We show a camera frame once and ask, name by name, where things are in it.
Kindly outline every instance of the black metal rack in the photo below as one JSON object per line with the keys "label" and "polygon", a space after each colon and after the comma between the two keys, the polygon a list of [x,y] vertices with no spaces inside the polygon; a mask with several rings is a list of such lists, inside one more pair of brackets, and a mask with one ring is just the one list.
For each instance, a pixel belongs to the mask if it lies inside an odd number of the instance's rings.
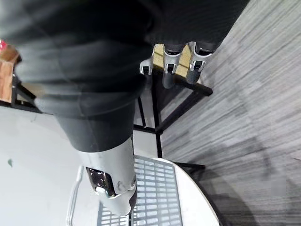
{"label": "black metal rack", "polygon": [[[18,95],[23,97],[26,101],[18,100]],[[13,74],[11,103],[0,101],[0,106],[35,113],[42,113],[34,104],[35,98],[36,96],[32,94],[27,88],[22,86],[20,80],[15,76],[15,74]]]}
{"label": "black metal rack", "polygon": [[[175,86],[171,89],[164,89],[162,86],[162,69],[154,68],[152,72],[152,106],[155,128],[146,126],[142,101],[138,98],[138,105],[142,119],[142,125],[134,125],[134,130],[152,133],[156,135],[158,157],[162,158],[161,135],[170,127],[176,120],[190,110],[196,103],[204,97],[210,96],[213,91],[211,88],[201,85],[191,85],[186,82],[186,79],[180,75],[174,76]],[[160,111],[169,103],[183,88],[193,90],[193,92],[163,121],[161,121]]]}

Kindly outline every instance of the chrome part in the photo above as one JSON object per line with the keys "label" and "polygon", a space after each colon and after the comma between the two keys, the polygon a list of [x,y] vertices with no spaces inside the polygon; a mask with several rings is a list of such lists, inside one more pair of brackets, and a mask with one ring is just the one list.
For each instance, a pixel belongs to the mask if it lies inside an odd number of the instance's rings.
{"label": "chrome part", "polygon": [[146,59],[146,60],[143,60],[140,63],[140,73],[141,74],[151,75],[152,69],[153,69],[153,66],[154,66],[154,52],[155,52],[155,47],[156,47],[156,45],[154,46],[154,48],[152,50],[151,57],[148,58],[148,59]]}
{"label": "chrome part", "polygon": [[90,182],[103,205],[114,214],[129,214],[137,188],[132,138],[110,150],[79,155],[91,169],[87,170]]}
{"label": "chrome part", "polygon": [[97,191],[98,189],[99,191],[107,194],[108,198],[115,197],[117,195],[114,191],[112,178],[108,173],[91,169],[89,167],[86,169],[94,191]]}
{"label": "chrome part", "polygon": [[83,171],[84,171],[84,167],[80,166],[78,169],[78,172],[77,172],[76,181],[72,188],[72,193],[71,193],[71,197],[70,197],[69,204],[68,204],[67,218],[66,218],[67,226],[73,226],[73,223],[72,223],[73,214],[74,214],[74,209],[75,209],[75,204],[76,204],[77,193],[79,190],[79,185],[83,178]]}
{"label": "chrome part", "polygon": [[194,41],[191,41],[188,43],[188,46],[189,46],[189,49],[191,51],[191,57],[190,57],[190,64],[189,64],[189,69],[191,71],[195,70],[195,65],[196,65],[196,62],[197,61],[201,61],[201,65],[200,67],[198,68],[198,71],[201,72],[205,66],[205,61],[208,60],[211,55],[212,55],[212,52],[208,52],[207,55],[199,55],[196,53],[196,42]]}
{"label": "chrome part", "polygon": [[173,69],[172,69],[172,74],[175,73],[175,71],[177,70],[177,66],[179,64],[181,55],[181,53],[173,53],[173,54],[169,54],[168,49],[165,49],[164,45],[163,45],[163,50],[164,50],[164,56],[163,56],[163,67],[164,67],[164,71],[165,73],[167,73],[168,70],[168,66],[169,65],[173,65]]}

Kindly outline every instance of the white table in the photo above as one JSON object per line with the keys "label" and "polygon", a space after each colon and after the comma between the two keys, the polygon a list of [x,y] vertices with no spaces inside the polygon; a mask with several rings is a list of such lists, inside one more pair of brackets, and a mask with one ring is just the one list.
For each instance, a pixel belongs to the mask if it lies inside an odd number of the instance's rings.
{"label": "white table", "polygon": [[[199,186],[190,176],[174,163],[156,158],[155,160],[173,164],[177,179],[183,226],[219,226],[219,219]],[[73,226],[96,226],[99,201],[92,191],[84,171],[79,187]]]}

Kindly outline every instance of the metal handle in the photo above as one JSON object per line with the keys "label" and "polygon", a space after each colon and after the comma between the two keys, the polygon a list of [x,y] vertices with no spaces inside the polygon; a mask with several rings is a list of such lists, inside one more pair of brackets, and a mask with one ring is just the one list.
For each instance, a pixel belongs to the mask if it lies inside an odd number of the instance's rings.
{"label": "metal handle", "polygon": [[74,209],[75,209],[75,204],[77,199],[77,193],[79,190],[79,185],[83,179],[83,171],[84,171],[84,166],[79,166],[77,176],[76,176],[76,181],[72,188],[72,193],[68,204],[68,211],[67,211],[67,218],[66,218],[67,226],[73,226],[72,219],[73,219],[73,214],[74,214]]}

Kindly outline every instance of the silver metal joint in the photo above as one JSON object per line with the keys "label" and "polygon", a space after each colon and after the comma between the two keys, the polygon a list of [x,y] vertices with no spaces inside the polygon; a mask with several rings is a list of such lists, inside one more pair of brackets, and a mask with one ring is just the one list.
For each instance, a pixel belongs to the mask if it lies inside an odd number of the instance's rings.
{"label": "silver metal joint", "polygon": [[152,69],[154,67],[154,52],[155,52],[155,47],[156,45],[154,46],[153,50],[152,50],[152,54],[151,54],[151,57],[146,59],[146,60],[143,60],[141,63],[140,63],[140,73],[141,74],[144,74],[144,75],[151,75],[152,73]]}
{"label": "silver metal joint", "polygon": [[190,57],[190,63],[189,63],[189,69],[191,71],[197,69],[199,72],[201,72],[205,66],[206,60],[208,60],[212,53],[208,52],[208,55],[199,55],[196,53],[196,42],[191,41],[188,43],[189,49],[191,51],[191,57]]}
{"label": "silver metal joint", "polygon": [[175,71],[177,70],[177,66],[179,64],[182,53],[171,55],[171,54],[166,53],[165,47],[163,48],[163,50],[164,50],[164,56],[163,56],[164,71],[165,71],[165,73],[167,73],[168,66],[173,65],[172,73],[174,74]]}

